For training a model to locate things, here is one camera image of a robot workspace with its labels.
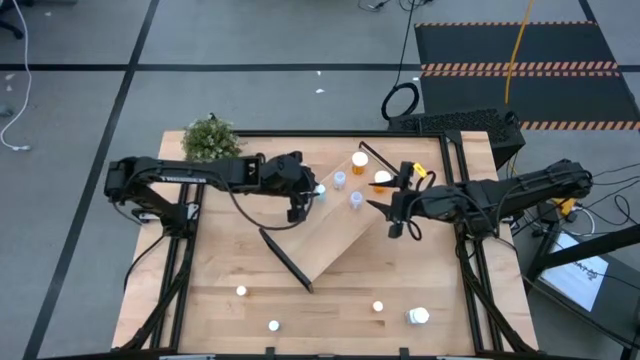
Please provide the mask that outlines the black hazard-striped floor mat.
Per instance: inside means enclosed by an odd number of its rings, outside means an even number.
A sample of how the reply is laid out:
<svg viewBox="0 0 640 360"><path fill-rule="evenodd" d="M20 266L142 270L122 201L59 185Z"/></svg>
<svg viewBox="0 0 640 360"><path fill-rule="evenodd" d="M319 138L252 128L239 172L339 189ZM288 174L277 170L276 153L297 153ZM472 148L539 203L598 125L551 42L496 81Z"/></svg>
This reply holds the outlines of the black hazard-striped floor mat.
<svg viewBox="0 0 640 360"><path fill-rule="evenodd" d="M640 108L593 21L418 23L431 113L513 111L527 130L640 131Z"/></svg>

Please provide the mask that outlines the black office chair base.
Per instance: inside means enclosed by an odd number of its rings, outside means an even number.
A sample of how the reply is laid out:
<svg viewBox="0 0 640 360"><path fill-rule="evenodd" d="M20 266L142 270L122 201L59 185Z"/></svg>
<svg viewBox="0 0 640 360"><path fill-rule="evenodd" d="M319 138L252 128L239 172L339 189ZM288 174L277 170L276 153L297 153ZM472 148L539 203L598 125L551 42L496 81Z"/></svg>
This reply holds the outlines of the black office chair base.
<svg viewBox="0 0 640 360"><path fill-rule="evenodd" d="M15 5L11 0L0 0L0 28L11 32L16 39L20 40L24 37L23 32L16 26L2 19L8 11L14 8Z"/></svg>

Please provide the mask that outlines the black metal stand bar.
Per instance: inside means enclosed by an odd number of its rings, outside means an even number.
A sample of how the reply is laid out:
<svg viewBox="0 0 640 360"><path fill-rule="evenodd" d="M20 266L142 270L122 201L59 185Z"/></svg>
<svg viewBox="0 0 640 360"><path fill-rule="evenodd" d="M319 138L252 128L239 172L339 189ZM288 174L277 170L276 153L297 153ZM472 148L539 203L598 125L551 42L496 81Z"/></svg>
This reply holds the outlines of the black metal stand bar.
<svg viewBox="0 0 640 360"><path fill-rule="evenodd" d="M552 252L559 232L547 231L541 246L534 256L527 272L529 278L536 279L544 270L563 266L579 260L604 255L620 248L640 244L640 225L610 232L595 239L579 242L577 245Z"/></svg>

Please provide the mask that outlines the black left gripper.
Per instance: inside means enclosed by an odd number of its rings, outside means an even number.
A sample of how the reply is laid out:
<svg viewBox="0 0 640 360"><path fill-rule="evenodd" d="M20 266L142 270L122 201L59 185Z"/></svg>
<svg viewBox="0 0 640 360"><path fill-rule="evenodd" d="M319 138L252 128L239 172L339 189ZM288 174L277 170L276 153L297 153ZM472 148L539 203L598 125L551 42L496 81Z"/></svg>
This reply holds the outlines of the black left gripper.
<svg viewBox="0 0 640 360"><path fill-rule="evenodd" d="M311 168L303 164L301 151L278 155L263 163L259 169L260 195L288 197L289 223L304 222L319 185Z"/></svg>

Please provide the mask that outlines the small green potted plant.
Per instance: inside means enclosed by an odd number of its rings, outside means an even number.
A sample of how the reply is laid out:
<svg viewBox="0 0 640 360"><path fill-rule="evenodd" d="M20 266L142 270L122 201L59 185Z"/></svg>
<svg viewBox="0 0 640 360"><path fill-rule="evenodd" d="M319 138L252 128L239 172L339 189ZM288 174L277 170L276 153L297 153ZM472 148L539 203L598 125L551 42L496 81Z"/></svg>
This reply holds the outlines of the small green potted plant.
<svg viewBox="0 0 640 360"><path fill-rule="evenodd" d="M213 113L186 126L181 145L185 159L192 162L212 162L236 157L242 152L233 125Z"/></svg>

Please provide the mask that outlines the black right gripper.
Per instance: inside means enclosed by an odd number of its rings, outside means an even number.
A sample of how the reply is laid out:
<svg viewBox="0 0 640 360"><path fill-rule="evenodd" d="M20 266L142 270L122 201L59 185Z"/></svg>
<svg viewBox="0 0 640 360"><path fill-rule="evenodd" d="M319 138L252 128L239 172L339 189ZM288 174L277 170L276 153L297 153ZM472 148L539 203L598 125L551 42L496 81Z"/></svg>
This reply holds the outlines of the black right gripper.
<svg viewBox="0 0 640 360"><path fill-rule="evenodd" d="M379 210L391 223L388 236L392 239L399 238L403 234L404 225L407 225L412 238L421 239L422 232L414 224L412 218L418 216L428 219L443 219L446 213L442 204L436 205L437 201L445 200L442 189L433 189L437 179L436 173L427 170L427 176L421 178L414 172L412 167L414 163L403 161L400 165L400 171L395 177L384 182L370 183L375 191L398 188L398 191L391 196L391 205L367 200L369 205Z"/></svg>

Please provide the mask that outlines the black computer tower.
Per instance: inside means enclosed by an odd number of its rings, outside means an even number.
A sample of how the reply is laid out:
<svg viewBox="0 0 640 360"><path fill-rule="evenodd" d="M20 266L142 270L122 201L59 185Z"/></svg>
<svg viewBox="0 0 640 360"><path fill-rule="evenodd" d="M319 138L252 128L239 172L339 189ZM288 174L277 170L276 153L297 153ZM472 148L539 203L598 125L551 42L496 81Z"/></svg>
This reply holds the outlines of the black computer tower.
<svg viewBox="0 0 640 360"><path fill-rule="evenodd" d="M398 116L388 121L388 130L421 135L445 131L485 132L489 138L494 163L499 169L526 144L520 125L520 120L512 111L479 109Z"/></svg>

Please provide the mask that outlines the yellow power plug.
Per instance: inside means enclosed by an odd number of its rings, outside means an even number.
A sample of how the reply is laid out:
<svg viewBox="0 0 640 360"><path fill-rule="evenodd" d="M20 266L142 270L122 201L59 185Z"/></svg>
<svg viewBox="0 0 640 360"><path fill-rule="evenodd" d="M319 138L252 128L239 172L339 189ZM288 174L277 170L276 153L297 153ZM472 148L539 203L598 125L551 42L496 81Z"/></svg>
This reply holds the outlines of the yellow power plug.
<svg viewBox="0 0 640 360"><path fill-rule="evenodd" d="M562 216L569 215L577 202L575 198L552 198L551 201L556 205Z"/></svg>

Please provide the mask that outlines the wooden shelf with black ends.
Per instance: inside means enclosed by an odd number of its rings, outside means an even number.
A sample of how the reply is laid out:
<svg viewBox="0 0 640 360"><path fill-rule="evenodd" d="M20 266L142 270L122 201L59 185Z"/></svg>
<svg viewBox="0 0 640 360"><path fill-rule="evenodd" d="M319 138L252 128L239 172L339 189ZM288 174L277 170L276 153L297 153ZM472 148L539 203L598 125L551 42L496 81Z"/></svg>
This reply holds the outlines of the wooden shelf with black ends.
<svg viewBox="0 0 640 360"><path fill-rule="evenodd" d="M389 193L376 193L370 183L374 182L374 173L379 170L398 171L371 144L362 141L358 149L369 157L362 175L354 175L351 158L345 158L320 181L326 187L326 200L320 202L314 198L304 223L282 232L260 231L268 248L308 292L313 291L313 281L369 228L385 223L384 215L367 200L386 202ZM346 174L346 185L342 190L333 188L333 177L338 171ZM364 197L359 209L352 209L350 205L350 195L355 191Z"/></svg>

